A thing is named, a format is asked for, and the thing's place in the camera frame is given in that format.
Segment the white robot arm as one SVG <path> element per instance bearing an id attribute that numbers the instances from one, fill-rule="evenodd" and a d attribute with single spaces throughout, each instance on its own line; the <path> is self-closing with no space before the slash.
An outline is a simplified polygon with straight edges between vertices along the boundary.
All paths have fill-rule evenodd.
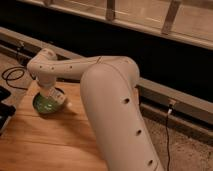
<path id="1" fill-rule="evenodd" d="M 80 81 L 82 103 L 108 171 L 164 171 L 134 96 L 140 71 L 129 57 L 59 60 L 43 49 L 27 69 L 45 93 L 57 78 Z"/>

